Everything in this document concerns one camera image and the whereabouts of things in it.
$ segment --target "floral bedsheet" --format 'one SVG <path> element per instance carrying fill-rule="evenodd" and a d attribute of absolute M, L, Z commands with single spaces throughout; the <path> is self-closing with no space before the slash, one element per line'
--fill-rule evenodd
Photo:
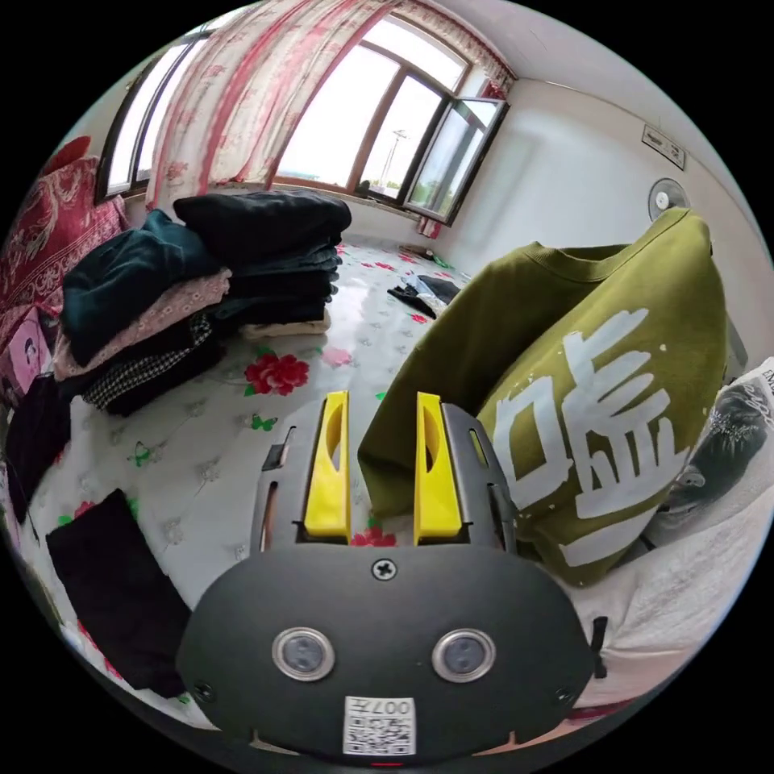
<path fill-rule="evenodd" d="M 356 450 L 391 380 L 432 324 L 388 295 L 405 273 L 466 277 L 380 243 L 342 244 L 339 292 L 325 335 L 260 343 L 236 340 L 214 369 L 128 419 L 73 402 L 72 440 L 48 471 L 15 542 L 57 608 L 71 642 L 130 693 L 190 725 L 211 727 L 190 697 L 134 691 L 80 627 L 53 571 L 43 536 L 123 489 L 148 546 L 194 607 L 205 589 L 247 555 L 260 466 L 283 420 L 309 401 L 350 393 L 352 543 L 410 544 L 411 519 L 374 521 Z"/>

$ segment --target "circular lens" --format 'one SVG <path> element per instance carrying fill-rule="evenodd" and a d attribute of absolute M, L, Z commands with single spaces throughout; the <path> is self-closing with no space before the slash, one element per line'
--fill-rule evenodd
<path fill-rule="evenodd" d="M 328 638 L 315 629 L 296 627 L 274 640 L 272 659 L 283 674 L 294 680 L 321 680 L 333 668 L 335 655 Z"/>
<path fill-rule="evenodd" d="M 483 677 L 494 664 L 495 647 L 483 631 L 457 629 L 444 635 L 433 649 L 433 669 L 451 683 Z"/>

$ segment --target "stack of folded clothes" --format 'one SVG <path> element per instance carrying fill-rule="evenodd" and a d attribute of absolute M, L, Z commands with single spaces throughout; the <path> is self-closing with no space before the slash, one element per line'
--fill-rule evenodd
<path fill-rule="evenodd" d="M 161 210 L 90 252 L 62 284 L 52 362 L 62 396 L 128 416 L 212 368 L 223 350 L 205 310 L 230 275 Z"/>
<path fill-rule="evenodd" d="M 341 265 L 336 245 L 352 222 L 345 202 L 312 191 L 209 193 L 174 202 L 220 266 L 231 270 L 228 299 L 208 310 L 219 335 L 242 327 L 330 324 L 325 305 Z"/>

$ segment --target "green butterfly print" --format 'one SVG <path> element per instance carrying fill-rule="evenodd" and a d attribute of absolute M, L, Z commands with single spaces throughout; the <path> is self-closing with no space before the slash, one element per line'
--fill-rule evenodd
<path fill-rule="evenodd" d="M 142 441 L 138 441 L 135 444 L 134 457 L 129 457 L 129 459 L 132 460 L 138 468 L 142 468 L 143 465 L 151 459 L 151 450 Z"/>
<path fill-rule="evenodd" d="M 252 429 L 263 430 L 267 433 L 277 424 L 277 417 L 271 419 L 261 419 L 260 414 L 252 415 Z"/>

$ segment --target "olive green sweatshirt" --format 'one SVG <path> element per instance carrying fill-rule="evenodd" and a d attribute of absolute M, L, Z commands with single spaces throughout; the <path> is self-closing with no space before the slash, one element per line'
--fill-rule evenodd
<path fill-rule="evenodd" d="M 632 245 L 533 243 L 487 265 L 390 386 L 358 451 L 374 513 L 410 513 L 417 392 L 478 416 L 517 536 L 563 580 L 599 580 L 698 440 L 726 362 L 709 230 L 664 213 Z"/>

